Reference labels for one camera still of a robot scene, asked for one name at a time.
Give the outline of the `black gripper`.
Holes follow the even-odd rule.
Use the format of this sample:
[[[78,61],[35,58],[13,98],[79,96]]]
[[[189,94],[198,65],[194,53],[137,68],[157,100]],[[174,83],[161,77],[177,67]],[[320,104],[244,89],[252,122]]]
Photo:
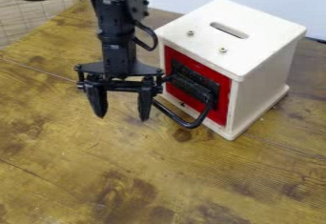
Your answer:
[[[144,121],[150,118],[153,94],[164,92],[162,78],[165,72],[138,60],[137,47],[154,51],[153,45],[145,43],[136,35],[109,37],[101,35],[102,60],[75,66],[78,88],[87,94],[95,115],[103,118],[109,110],[107,92],[138,92],[138,110]]]

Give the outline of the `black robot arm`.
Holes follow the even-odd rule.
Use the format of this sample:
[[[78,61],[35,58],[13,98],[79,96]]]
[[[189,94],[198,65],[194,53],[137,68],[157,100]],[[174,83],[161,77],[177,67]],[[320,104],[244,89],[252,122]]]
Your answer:
[[[150,118],[153,98],[162,93],[164,71],[144,64],[137,49],[154,51],[156,44],[145,43],[136,35],[145,31],[157,34],[142,24],[150,15],[149,0],[91,0],[98,19],[98,39],[102,44],[102,60],[75,67],[78,88],[89,97],[95,115],[103,117],[109,110],[109,92],[140,94],[138,110],[144,120]]]

